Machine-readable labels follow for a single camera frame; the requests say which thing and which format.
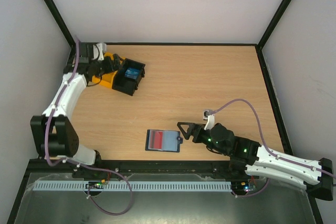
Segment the blue leather card holder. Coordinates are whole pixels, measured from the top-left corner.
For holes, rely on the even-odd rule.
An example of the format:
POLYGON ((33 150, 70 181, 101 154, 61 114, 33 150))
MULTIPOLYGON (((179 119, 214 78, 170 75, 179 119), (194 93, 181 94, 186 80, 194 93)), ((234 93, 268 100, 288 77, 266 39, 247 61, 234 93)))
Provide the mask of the blue leather card holder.
POLYGON ((157 152, 172 152, 179 153, 180 145, 183 143, 183 138, 181 137, 180 131, 171 130, 147 130, 146 132, 146 151, 157 151, 157 152), (163 144, 160 150, 149 149, 150 132, 151 131, 163 131, 163 144))

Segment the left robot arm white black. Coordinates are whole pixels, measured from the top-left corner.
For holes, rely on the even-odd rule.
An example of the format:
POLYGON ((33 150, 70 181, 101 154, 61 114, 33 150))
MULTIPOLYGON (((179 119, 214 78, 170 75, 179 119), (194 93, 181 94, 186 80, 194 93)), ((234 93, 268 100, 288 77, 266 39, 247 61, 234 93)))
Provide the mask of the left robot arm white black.
POLYGON ((34 115, 30 127, 36 151, 49 166, 72 162, 93 165, 100 158, 98 151, 79 143, 71 118, 78 99, 92 78, 121 69, 118 55, 107 55, 107 44, 76 41, 75 53, 63 69, 62 81, 51 104, 34 115))

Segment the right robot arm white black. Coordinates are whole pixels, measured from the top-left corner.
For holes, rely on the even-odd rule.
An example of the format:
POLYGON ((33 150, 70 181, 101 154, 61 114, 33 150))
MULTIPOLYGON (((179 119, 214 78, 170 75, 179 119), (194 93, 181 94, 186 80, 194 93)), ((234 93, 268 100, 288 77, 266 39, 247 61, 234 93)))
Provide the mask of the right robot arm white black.
POLYGON ((185 139, 202 143, 212 152, 229 157, 229 172, 239 178, 266 177, 306 191, 314 198, 334 199, 333 163, 327 158, 309 160, 272 150, 248 138, 236 136, 220 123, 212 128, 205 124, 178 122, 185 139))

